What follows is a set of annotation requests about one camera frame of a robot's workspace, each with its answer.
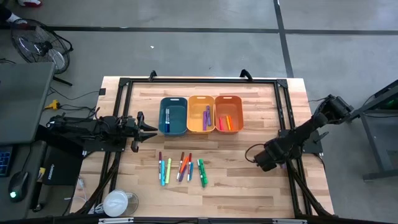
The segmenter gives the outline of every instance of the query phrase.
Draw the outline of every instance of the electric fan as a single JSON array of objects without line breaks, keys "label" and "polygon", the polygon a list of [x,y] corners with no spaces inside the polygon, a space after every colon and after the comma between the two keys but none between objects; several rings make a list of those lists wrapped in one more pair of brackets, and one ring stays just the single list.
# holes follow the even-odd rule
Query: electric fan
[{"label": "electric fan", "polygon": [[69,66],[72,44],[39,21],[14,21],[11,24],[11,42],[26,62],[53,62],[55,74],[63,73]]}]

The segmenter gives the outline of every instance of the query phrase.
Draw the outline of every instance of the blue bin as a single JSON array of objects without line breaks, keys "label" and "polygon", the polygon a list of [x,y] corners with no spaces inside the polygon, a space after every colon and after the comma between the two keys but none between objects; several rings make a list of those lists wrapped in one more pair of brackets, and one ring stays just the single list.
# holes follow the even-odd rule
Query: blue bin
[{"label": "blue bin", "polygon": [[[159,131],[166,136],[181,136],[187,132],[188,101],[182,97],[166,97],[160,102]],[[170,110],[170,131],[166,132],[166,109]]]}]

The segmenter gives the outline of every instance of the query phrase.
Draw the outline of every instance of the shoe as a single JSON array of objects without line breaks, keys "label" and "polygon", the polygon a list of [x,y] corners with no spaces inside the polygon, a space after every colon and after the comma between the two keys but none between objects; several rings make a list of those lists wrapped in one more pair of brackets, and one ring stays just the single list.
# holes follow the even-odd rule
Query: shoe
[{"label": "shoe", "polygon": [[25,7],[40,7],[43,3],[39,0],[17,0],[20,6]]}]

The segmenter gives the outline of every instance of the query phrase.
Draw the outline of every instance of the highlighter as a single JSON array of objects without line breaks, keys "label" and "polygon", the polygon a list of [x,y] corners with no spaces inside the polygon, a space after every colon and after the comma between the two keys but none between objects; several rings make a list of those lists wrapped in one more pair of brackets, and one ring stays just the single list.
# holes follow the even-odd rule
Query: highlighter
[{"label": "highlighter", "polygon": [[164,172],[164,169],[165,169],[165,164],[164,164],[164,161],[162,161],[162,186],[164,186],[165,185],[165,172]]},{"label": "highlighter", "polygon": [[167,161],[167,172],[166,172],[166,184],[169,183],[170,180],[170,169],[172,166],[172,158],[169,158]]}]

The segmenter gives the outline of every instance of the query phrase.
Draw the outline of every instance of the orange bin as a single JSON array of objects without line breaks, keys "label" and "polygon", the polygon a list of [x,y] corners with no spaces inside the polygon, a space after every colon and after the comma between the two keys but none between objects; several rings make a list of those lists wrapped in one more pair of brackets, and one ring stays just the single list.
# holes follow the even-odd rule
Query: orange bin
[{"label": "orange bin", "polygon": [[[203,112],[210,106],[211,125],[203,130]],[[191,96],[188,99],[187,128],[193,133],[208,134],[214,130],[214,98],[212,96]]]},{"label": "orange bin", "polygon": [[[217,96],[216,128],[224,134],[234,134],[243,129],[242,99],[238,96]],[[227,116],[230,116],[231,130],[228,129]]]}]

